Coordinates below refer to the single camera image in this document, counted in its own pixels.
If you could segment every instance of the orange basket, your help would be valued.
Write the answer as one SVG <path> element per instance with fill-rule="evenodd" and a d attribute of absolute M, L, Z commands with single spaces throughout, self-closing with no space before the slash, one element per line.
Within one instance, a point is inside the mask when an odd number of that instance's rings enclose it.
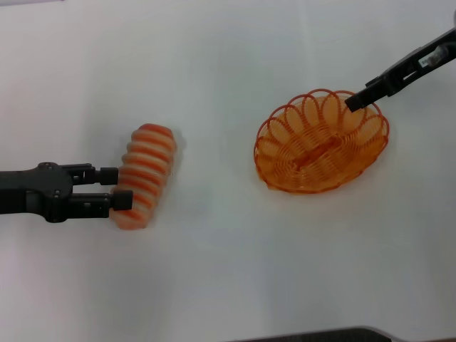
<path fill-rule="evenodd" d="M 316 89 L 277 108 L 258 130 L 254 161 L 271 189 L 317 194 L 340 187 L 369 167 L 388 144 L 380 108 L 352 113 L 353 93 Z"/>

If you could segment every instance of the white background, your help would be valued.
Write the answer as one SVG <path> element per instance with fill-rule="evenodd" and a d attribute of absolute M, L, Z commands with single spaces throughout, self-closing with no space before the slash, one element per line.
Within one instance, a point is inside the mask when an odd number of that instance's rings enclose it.
<path fill-rule="evenodd" d="M 0 170 L 118 166 L 146 122 L 174 129 L 180 156 L 141 232 L 108 219 L 0 217 L 0 340 L 218 342 L 352 326 L 410 341 L 456 337 L 456 62 L 378 102 L 390 144 L 339 190 L 272 192 L 252 160 L 273 109 L 314 88 L 362 89 L 450 29 L 455 8 L 2 7 Z"/>

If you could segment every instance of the orange stripe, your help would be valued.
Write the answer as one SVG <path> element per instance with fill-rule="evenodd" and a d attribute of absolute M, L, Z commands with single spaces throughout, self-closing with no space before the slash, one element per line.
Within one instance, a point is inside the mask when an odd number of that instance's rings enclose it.
<path fill-rule="evenodd" d="M 150 185 L 144 181 L 141 181 L 141 180 L 132 180 L 130 178 L 124 178 L 124 177 L 120 176 L 119 184 L 126 185 L 129 187 L 136 187 L 138 189 L 145 190 L 146 192 L 149 192 L 156 197 L 160 196 L 159 189 L 157 189 L 156 187 L 153 187 L 152 185 Z"/>
<path fill-rule="evenodd" d="M 167 137 L 173 139 L 174 136 L 172 135 L 172 131 L 169 128 L 160 126 L 160 125 L 154 125 L 153 123 L 146 123 L 140 127 L 140 130 L 149 130 L 150 132 L 157 132 L 161 133 L 163 135 L 166 135 Z"/>
<path fill-rule="evenodd" d="M 156 162 L 151 162 L 145 159 L 140 159 L 138 157 L 135 157 L 133 155 L 126 155 L 124 157 L 124 163 L 125 164 L 134 164 L 134 165 L 139 165 L 139 166 L 146 166 L 148 168 L 154 169 L 155 171 L 161 172 L 162 174 L 166 174 L 167 170 L 163 168 L 161 165 L 159 165 Z"/>
<path fill-rule="evenodd" d="M 145 180 L 148 180 L 149 182 L 152 182 L 152 183 L 158 185 L 159 187 L 161 187 L 163 184 L 163 181 L 157 175 L 154 175 L 152 173 L 148 173 L 145 171 L 138 171 L 138 170 L 130 169 L 130 168 L 128 168 L 128 166 L 125 166 L 125 165 L 124 165 L 124 167 L 122 167 L 120 169 L 120 174 L 143 178 Z"/>
<path fill-rule="evenodd" d="M 165 153 L 154 150 L 151 147 L 131 146 L 130 152 L 131 153 L 144 153 L 145 155 L 152 155 L 153 157 L 156 157 L 156 158 L 163 160 L 164 162 L 168 162 L 168 163 L 171 161 L 169 155 L 166 155 Z"/>
<path fill-rule="evenodd" d="M 136 210 L 119 210 L 116 214 L 121 214 L 131 219 L 136 219 L 138 221 L 144 221 L 144 217 L 136 212 Z"/>
<path fill-rule="evenodd" d="M 149 142 L 149 143 L 152 143 L 152 144 L 156 144 L 156 145 L 162 146 L 162 147 L 166 148 L 167 150 L 169 150 L 170 152 L 172 152 L 172 146 L 170 144 L 167 144 L 163 140 L 151 137 L 148 134 L 144 134 L 144 133 L 141 133 L 141 132 L 133 133 L 132 140 L 133 141 L 142 141 L 144 143 L 148 143 Z"/>

